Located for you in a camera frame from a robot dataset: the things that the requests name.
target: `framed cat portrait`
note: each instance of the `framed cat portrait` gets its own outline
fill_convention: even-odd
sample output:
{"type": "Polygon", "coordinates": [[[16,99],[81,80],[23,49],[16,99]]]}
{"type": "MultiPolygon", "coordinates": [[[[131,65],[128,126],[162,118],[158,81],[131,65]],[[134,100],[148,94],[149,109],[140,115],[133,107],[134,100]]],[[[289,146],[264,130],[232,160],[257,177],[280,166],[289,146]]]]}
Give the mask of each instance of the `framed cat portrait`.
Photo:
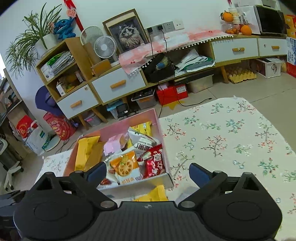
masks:
{"type": "Polygon", "coordinates": [[[103,22],[103,25],[107,33],[116,40],[119,53],[149,43],[135,9],[110,18],[103,22]]]}

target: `microwave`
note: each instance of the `microwave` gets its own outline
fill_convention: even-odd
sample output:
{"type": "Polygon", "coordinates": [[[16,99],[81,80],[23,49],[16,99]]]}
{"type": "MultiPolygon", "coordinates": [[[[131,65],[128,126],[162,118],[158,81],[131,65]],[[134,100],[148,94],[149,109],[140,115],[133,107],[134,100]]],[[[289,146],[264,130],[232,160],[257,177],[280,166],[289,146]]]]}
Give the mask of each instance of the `microwave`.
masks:
{"type": "Polygon", "coordinates": [[[287,34],[284,14],[270,7],[254,5],[238,7],[241,24],[247,24],[253,34],[287,34]]]}

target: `egg tray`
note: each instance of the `egg tray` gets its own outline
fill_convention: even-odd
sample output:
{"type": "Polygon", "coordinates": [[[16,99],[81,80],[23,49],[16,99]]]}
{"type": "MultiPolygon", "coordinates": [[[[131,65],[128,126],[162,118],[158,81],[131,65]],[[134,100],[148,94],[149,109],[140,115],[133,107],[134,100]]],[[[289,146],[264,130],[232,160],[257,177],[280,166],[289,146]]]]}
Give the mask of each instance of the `egg tray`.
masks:
{"type": "Polygon", "coordinates": [[[253,80],[257,78],[257,75],[249,69],[243,69],[241,67],[231,67],[226,69],[228,79],[236,84],[243,82],[244,80],[253,80]]]}

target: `power outlet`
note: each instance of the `power outlet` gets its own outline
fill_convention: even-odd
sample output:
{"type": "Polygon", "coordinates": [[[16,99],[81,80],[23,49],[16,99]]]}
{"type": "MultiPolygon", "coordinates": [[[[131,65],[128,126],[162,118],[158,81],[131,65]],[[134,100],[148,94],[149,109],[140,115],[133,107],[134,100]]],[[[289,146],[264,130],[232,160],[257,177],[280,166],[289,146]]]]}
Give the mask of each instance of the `power outlet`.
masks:
{"type": "Polygon", "coordinates": [[[161,25],[163,27],[163,33],[166,33],[167,31],[165,30],[165,26],[164,24],[158,24],[158,25],[155,25],[152,28],[153,32],[150,34],[151,37],[154,37],[154,36],[158,36],[158,35],[162,35],[162,31],[158,30],[157,26],[161,25]]]}
{"type": "Polygon", "coordinates": [[[164,23],[163,25],[165,26],[165,30],[167,33],[176,30],[173,22],[167,22],[167,23],[164,23]]]}
{"type": "Polygon", "coordinates": [[[174,23],[175,30],[184,29],[184,24],[183,24],[183,21],[182,20],[175,19],[173,21],[173,23],[174,23]]]}

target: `yellow star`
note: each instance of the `yellow star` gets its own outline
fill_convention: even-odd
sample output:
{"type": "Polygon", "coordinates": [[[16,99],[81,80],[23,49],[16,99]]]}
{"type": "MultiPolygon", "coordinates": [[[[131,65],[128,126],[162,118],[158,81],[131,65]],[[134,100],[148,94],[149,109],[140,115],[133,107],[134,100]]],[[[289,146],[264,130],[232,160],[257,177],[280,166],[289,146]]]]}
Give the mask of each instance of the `yellow star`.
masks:
{"type": "Polygon", "coordinates": [[[169,104],[164,105],[163,107],[168,106],[171,110],[174,110],[175,107],[176,107],[176,105],[179,105],[179,104],[180,104],[179,101],[174,101],[174,102],[172,102],[172,103],[169,103],[169,104]]]}

